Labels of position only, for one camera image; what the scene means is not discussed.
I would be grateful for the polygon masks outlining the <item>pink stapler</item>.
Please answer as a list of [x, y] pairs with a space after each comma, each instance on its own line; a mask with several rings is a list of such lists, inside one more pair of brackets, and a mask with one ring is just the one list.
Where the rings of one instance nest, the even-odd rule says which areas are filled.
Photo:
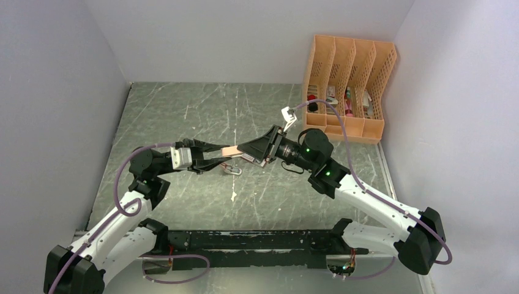
[[223, 157], [241, 157], [243, 156], [243, 152], [238, 150], [238, 145], [228, 146], [221, 149], [221, 153]]
[[230, 164], [221, 163], [220, 166], [223, 168], [223, 171], [230, 175], [239, 176], [242, 174], [242, 170], [239, 167], [235, 167]]

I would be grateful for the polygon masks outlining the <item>red white staple box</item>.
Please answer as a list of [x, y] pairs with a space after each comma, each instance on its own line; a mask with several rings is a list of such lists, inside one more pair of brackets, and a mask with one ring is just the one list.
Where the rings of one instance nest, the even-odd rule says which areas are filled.
[[264, 159], [257, 159], [249, 154], [243, 154], [243, 155], [241, 155], [241, 158], [243, 160], [245, 160], [253, 165], [256, 165], [258, 167], [261, 167], [261, 168], [263, 168], [267, 164], [267, 162]]

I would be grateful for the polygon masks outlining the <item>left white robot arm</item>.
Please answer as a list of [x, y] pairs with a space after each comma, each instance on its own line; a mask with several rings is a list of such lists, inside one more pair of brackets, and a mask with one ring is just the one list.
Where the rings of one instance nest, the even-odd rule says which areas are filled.
[[103, 293], [111, 280], [134, 260], [170, 245], [168, 227], [149, 219], [170, 186], [160, 175], [188, 171], [202, 174], [229, 157], [205, 159], [219, 151], [196, 139], [137, 148], [116, 172], [115, 207], [68, 247], [56, 246], [47, 256], [44, 293]]

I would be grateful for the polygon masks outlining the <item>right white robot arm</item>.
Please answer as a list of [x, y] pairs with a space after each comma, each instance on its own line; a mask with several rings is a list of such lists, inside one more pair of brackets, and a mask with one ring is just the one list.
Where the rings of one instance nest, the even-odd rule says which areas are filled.
[[433, 265], [441, 264], [438, 256], [446, 245], [446, 236], [437, 210], [408, 206], [361, 181], [332, 158], [334, 146], [323, 131], [304, 130], [293, 141], [281, 127], [273, 126], [262, 137], [241, 143], [237, 149], [244, 158], [261, 164], [280, 159], [309, 172], [308, 182], [317, 193], [344, 200], [382, 225], [349, 222], [330, 238], [336, 253], [344, 254], [350, 248], [383, 252], [420, 275], [427, 275]]

